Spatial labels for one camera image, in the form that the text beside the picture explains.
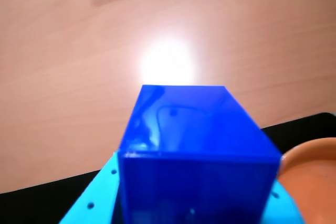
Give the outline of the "turquoise gripper finger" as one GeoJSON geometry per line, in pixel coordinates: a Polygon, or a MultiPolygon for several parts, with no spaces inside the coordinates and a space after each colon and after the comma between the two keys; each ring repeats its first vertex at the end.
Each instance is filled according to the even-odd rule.
{"type": "Polygon", "coordinates": [[[275,180],[262,218],[262,224],[303,224],[301,216],[295,201],[287,193],[281,183],[275,180]]]}
{"type": "Polygon", "coordinates": [[[60,223],[111,223],[120,183],[114,153],[60,223]]]}

